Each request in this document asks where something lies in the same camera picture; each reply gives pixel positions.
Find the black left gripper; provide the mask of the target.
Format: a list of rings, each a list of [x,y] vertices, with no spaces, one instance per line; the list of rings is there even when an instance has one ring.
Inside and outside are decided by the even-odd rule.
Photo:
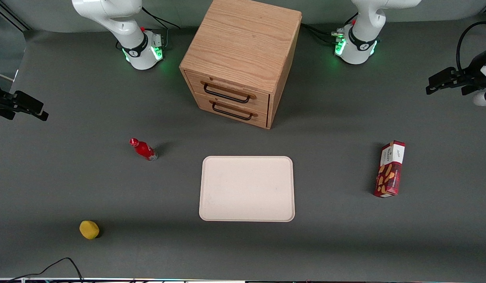
[[[469,66],[461,74],[455,67],[444,70],[429,77],[426,95],[431,95],[446,88],[461,87],[462,95],[469,95],[477,91],[486,91],[486,50],[475,56]]]

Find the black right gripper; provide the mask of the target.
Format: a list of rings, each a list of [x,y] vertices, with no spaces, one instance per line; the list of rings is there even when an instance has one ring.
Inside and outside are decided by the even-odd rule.
[[[0,116],[2,118],[13,120],[15,112],[21,112],[34,116],[41,121],[47,121],[49,113],[43,111],[43,106],[42,102],[22,91],[11,94],[0,87]]]

